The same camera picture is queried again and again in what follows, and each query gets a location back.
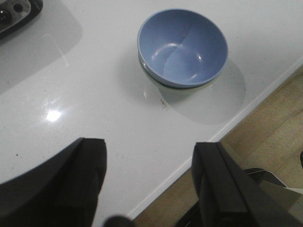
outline wooden floor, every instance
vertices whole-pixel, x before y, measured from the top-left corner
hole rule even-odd
[[[288,187],[303,188],[303,66],[222,139],[244,169],[261,167]],[[136,219],[138,227],[172,227],[197,201],[190,170]]]

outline bowl rim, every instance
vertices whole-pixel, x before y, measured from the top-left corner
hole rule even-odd
[[[152,67],[150,67],[150,65],[147,63],[147,61],[144,59],[143,55],[142,55],[142,52],[141,52],[141,47],[140,47],[140,36],[141,36],[141,32],[142,32],[142,29],[143,27],[146,25],[146,23],[152,19],[154,16],[158,15],[158,14],[161,14],[161,13],[165,13],[165,12],[168,12],[168,11],[184,11],[184,12],[188,12],[188,13],[192,13],[192,14],[196,14],[198,15],[199,17],[203,17],[204,19],[208,20],[215,28],[218,29],[219,33],[221,34],[221,36],[223,37],[223,40],[224,40],[224,43],[225,43],[225,46],[226,46],[226,56],[225,56],[225,60],[224,60],[224,64],[222,65],[221,69],[216,73],[214,74],[212,77],[206,79],[206,80],[203,80],[203,81],[200,81],[200,82],[196,82],[196,83],[178,83],[176,81],[173,81],[173,80],[168,80],[166,79],[165,77],[163,77],[162,75],[160,75],[159,73],[155,72],[155,70],[152,69]],[[226,38],[223,34],[223,32],[220,30],[220,28],[213,22],[211,21],[210,19],[208,19],[207,17],[197,13],[197,12],[194,12],[194,11],[191,11],[191,10],[188,10],[188,9],[179,9],[179,8],[171,8],[171,9],[163,9],[163,10],[160,10],[160,11],[157,11],[155,13],[153,13],[152,15],[150,15],[147,19],[145,19],[145,21],[142,23],[142,25],[140,26],[140,29],[139,29],[139,32],[138,32],[138,35],[137,35],[137,49],[138,49],[138,53],[139,53],[139,56],[140,58],[142,59],[142,63],[144,63],[146,65],[146,67],[153,72],[153,74],[155,74],[157,77],[161,78],[162,80],[168,82],[168,84],[175,84],[176,87],[180,88],[180,87],[184,87],[184,88],[189,88],[189,87],[198,87],[198,86],[201,86],[201,85],[204,85],[204,84],[207,84],[209,83],[210,81],[212,81],[213,79],[215,79],[223,70],[223,68],[225,67],[226,65],[226,62],[227,62],[227,59],[228,59],[228,55],[229,55],[229,49],[228,49],[228,44],[227,44],[227,41],[226,41]]]

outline white countertop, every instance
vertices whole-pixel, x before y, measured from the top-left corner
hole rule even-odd
[[[105,139],[95,227],[138,215],[190,167],[196,142],[221,139],[303,63],[302,0],[44,3],[0,41],[0,182],[78,137]],[[228,63],[212,84],[174,90],[143,72],[139,27],[169,8],[196,11],[225,34]]]

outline bowl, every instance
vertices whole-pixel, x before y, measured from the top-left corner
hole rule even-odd
[[[150,16],[141,26],[139,60],[158,82],[192,88],[215,79],[228,55],[226,39],[206,17],[184,9],[168,9]]]

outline metal object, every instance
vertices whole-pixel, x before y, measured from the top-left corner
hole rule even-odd
[[[28,23],[42,7],[42,0],[0,0],[0,38]]]

